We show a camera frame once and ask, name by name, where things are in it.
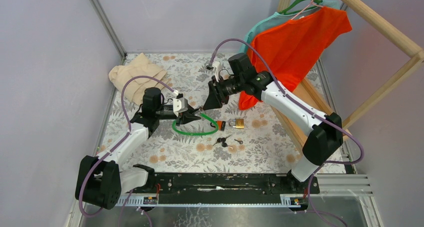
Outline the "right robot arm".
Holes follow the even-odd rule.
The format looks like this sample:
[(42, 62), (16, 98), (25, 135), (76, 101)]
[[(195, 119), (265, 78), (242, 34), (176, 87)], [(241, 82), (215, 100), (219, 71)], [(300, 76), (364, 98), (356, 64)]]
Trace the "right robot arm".
[(289, 172), (291, 176), (286, 185), (293, 193), (301, 192), (307, 186), (306, 180), (343, 144), (341, 118), (336, 113), (325, 114), (308, 105), (274, 80), (270, 72), (257, 72), (244, 53), (233, 55), (228, 63), (233, 72), (228, 79), (220, 76), (220, 62), (206, 64), (214, 76), (208, 82), (209, 94), (202, 108), (220, 109), (231, 95), (245, 92), (291, 119), (307, 139), (302, 148), (303, 156)]

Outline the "wooden rack frame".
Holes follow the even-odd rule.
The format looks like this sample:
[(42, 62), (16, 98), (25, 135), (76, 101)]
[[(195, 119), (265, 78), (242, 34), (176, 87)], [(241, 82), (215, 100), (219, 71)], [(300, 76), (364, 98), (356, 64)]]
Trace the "wooden rack frame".
[(352, 30), (322, 54), (344, 126), (366, 160), (424, 152), (424, 0), (338, 0)]

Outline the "brass padlock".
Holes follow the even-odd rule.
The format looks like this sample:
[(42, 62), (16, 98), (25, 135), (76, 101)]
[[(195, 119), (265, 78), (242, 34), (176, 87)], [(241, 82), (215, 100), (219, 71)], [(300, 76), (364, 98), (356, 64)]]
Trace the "brass padlock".
[(244, 129), (245, 123), (243, 118), (235, 118), (228, 121), (228, 125), (234, 129)]

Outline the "teal t-shirt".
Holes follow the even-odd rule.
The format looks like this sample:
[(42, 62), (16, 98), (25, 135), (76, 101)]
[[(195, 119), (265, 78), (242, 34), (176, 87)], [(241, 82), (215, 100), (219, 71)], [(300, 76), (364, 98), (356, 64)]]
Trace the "teal t-shirt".
[[(323, 0), (319, 5), (333, 8), (333, 9), (340, 9), (340, 3), (338, 3), (335, 0)], [(318, 9), (319, 7), (312, 5), (300, 14), (300, 18), (313, 14), (314, 12), (318, 11)], [(300, 12), (300, 10), (287, 12), (286, 14), (275, 12), (271, 16), (259, 21), (256, 25), (254, 25), (246, 33), (243, 40), (247, 42), (248, 44), (252, 45), (251, 43), (255, 36), (257, 36), (258, 34), (268, 29), (271, 29), (273, 27), (286, 23), (287, 21), (291, 20), (298, 12)], [(241, 44), (239, 48), (239, 53), (247, 53), (247, 51), (248, 51), (248, 47), (245, 44)]]

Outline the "orange padlock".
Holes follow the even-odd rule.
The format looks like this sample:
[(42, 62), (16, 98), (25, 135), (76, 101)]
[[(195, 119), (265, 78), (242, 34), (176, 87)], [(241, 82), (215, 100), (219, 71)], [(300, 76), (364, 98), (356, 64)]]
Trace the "orange padlock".
[(211, 127), (217, 128), (219, 131), (224, 131), (226, 128), (226, 125), (227, 125), (227, 122), (224, 120), (217, 120), (215, 121), (215, 124), (212, 122), (210, 123)]

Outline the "pink hanger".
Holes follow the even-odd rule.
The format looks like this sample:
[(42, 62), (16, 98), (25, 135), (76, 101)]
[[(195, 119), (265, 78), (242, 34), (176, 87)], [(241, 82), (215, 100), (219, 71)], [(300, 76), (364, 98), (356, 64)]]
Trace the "pink hanger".
[(304, 1), (309, 1), (309, 3), (302, 9), (299, 10), (296, 15), (294, 15), (291, 20), (295, 20), (300, 14), (302, 14), (303, 12), (305, 12), (306, 10), (311, 9), (311, 6), (314, 6), (313, 8), (323, 8), (324, 6), (321, 5), (319, 2), (316, 2), (315, 0), (295, 0), (292, 4), (294, 5), (294, 7), (298, 4), (300, 4), (301, 2)]

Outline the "orange t-shirt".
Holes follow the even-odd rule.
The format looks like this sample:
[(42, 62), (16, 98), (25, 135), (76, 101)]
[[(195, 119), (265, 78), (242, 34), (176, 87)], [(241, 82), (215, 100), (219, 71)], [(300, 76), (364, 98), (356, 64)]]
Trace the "orange t-shirt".
[(319, 7), (307, 16), (298, 16), (256, 35), (248, 55), (257, 72), (271, 69), (275, 77), (294, 91), (322, 52), (340, 35), (352, 30), (346, 11)]

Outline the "black keys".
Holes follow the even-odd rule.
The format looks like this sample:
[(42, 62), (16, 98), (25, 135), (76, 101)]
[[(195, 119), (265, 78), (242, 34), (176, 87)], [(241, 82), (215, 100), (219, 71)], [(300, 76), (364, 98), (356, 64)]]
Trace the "black keys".
[(213, 144), (213, 146), (215, 146), (215, 145), (217, 145), (217, 144), (221, 144), (221, 146), (223, 147), (223, 148), (230, 148), (230, 149), (232, 149), (233, 148), (233, 146), (231, 146), (231, 145), (229, 145), (229, 144), (227, 144), (227, 139), (230, 137), (230, 135), (229, 136), (226, 136), (226, 137), (219, 137), (216, 141), (215, 141), (215, 143)]

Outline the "floral table mat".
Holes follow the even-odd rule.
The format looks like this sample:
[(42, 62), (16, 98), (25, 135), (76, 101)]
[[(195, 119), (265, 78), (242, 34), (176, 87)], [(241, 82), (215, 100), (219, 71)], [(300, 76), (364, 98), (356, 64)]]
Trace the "floral table mat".
[[(162, 81), (183, 93), (192, 107), (203, 106), (213, 74), (204, 68), (210, 53), (144, 55), (167, 71)], [(269, 105), (258, 102), (250, 109), (240, 110), (239, 98), (240, 94), (232, 95), (228, 104), (205, 113), (215, 121), (244, 119), (243, 129), (226, 127), (214, 134), (191, 136), (175, 132), (171, 120), (160, 121), (153, 135), (124, 162), (122, 170), (142, 164), (157, 172), (286, 173), (302, 158), (301, 147), (295, 145)], [(121, 93), (117, 92), (97, 151), (112, 147), (127, 128)], [(226, 143), (232, 149), (221, 144), (213, 146), (218, 138), (227, 136), (230, 137)]]

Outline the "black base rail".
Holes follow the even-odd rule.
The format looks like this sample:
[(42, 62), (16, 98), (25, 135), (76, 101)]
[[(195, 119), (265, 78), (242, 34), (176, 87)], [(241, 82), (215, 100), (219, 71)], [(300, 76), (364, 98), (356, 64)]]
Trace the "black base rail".
[(311, 184), (274, 173), (172, 173), (159, 172), (154, 182), (137, 187), (142, 205), (162, 206), (294, 206), (308, 194), (317, 195), (316, 177)]

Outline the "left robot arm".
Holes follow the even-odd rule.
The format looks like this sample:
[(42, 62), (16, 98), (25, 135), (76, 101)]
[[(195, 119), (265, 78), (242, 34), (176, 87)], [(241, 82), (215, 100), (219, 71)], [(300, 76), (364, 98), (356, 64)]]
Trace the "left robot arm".
[(133, 189), (144, 193), (154, 191), (157, 182), (152, 167), (135, 164), (122, 170), (121, 166), (152, 136), (161, 120), (176, 120), (177, 125), (200, 120), (196, 109), (188, 105), (182, 94), (172, 104), (165, 104), (162, 92), (157, 87), (145, 90), (140, 109), (130, 120), (130, 130), (121, 140), (97, 156), (87, 155), (81, 160), (75, 188), (75, 198), (79, 204), (88, 203), (110, 210), (122, 194)]

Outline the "green hanger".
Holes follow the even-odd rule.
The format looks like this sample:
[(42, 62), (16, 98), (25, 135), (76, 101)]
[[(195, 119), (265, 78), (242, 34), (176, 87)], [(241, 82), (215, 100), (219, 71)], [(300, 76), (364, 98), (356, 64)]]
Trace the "green hanger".
[(305, 2), (305, 1), (312, 1), (314, 4), (312, 4), (310, 7), (307, 8), (307, 10), (313, 9), (316, 6), (315, 5), (320, 5), (323, 0), (295, 0), (291, 5), (289, 5), (287, 8), (283, 9), (282, 11), (279, 12), (279, 14), (281, 15), (291, 15), (291, 14), (297, 14), (300, 12), (300, 10), (294, 10), (292, 11), (292, 9), (300, 4), (301, 2)]

